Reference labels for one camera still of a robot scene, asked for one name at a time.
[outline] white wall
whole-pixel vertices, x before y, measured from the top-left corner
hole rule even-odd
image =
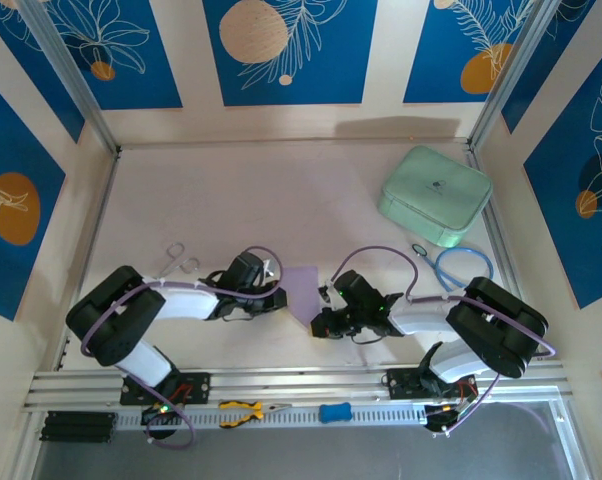
[[[108,111],[122,144],[466,137],[483,103],[403,105],[432,0],[379,0],[361,105],[225,108],[200,0],[151,0],[183,109]]]
[[[63,168],[66,180],[14,322],[0,317],[0,473],[20,432],[15,421],[32,374],[54,351],[83,250],[82,230],[96,209],[111,156],[90,128],[76,145],[0,39],[0,93]]]
[[[602,299],[579,310],[523,163],[602,57],[602,0],[512,136],[501,119],[480,149],[527,300],[550,322],[602,478]]]

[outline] white table surface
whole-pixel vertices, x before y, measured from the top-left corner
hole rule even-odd
[[[124,151],[82,294],[121,265],[157,275],[169,260],[166,248],[176,241],[200,259],[201,269],[190,276],[175,272],[170,280],[205,277],[227,268],[244,248],[264,245],[285,266],[318,267],[323,282],[352,250],[378,244],[415,259],[421,273],[415,295],[441,293],[432,270],[412,252],[412,243],[424,242],[376,209],[383,182],[413,146],[286,142]],[[461,143],[430,146],[465,161]],[[462,245],[485,252],[496,268],[482,218]],[[431,245],[428,250],[441,251]],[[360,254],[348,266],[383,294],[405,290],[413,275],[405,260],[387,252]],[[469,255],[446,260],[446,268],[460,279],[486,274],[481,260]],[[498,270],[495,281],[501,283]],[[145,339],[179,368],[343,367],[415,363],[447,335],[358,346],[348,339],[312,338],[284,309],[250,322],[157,321]],[[97,368],[94,359],[81,355],[79,344],[72,335],[64,369]]]

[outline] yellow pliers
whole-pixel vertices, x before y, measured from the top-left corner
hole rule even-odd
[[[236,427],[243,425],[244,423],[248,423],[251,420],[263,420],[263,417],[265,416],[265,414],[277,412],[279,410],[290,408],[291,406],[292,406],[292,404],[290,404],[290,403],[266,403],[266,404],[264,404],[261,402],[248,403],[248,402],[240,402],[237,400],[231,400],[228,402],[220,402],[219,403],[220,409],[247,408],[252,411],[250,413],[248,413],[246,416],[244,416],[243,418],[241,418],[240,420],[237,420],[234,422],[221,422],[219,424],[219,426],[221,428],[236,428]]]

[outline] beige circle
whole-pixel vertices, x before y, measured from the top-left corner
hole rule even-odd
[[[434,6],[439,10],[444,10],[446,8],[450,8],[454,2],[457,0],[433,0]]]
[[[276,58],[288,44],[283,17],[262,0],[241,0],[219,24],[221,43],[238,62],[262,63]]]
[[[44,3],[48,1],[50,0],[39,0],[39,3]],[[5,7],[11,8],[12,10],[15,10],[17,8],[15,0],[0,0],[0,4]]]
[[[292,77],[290,75],[281,75],[279,77],[279,83],[284,87],[292,84]]]

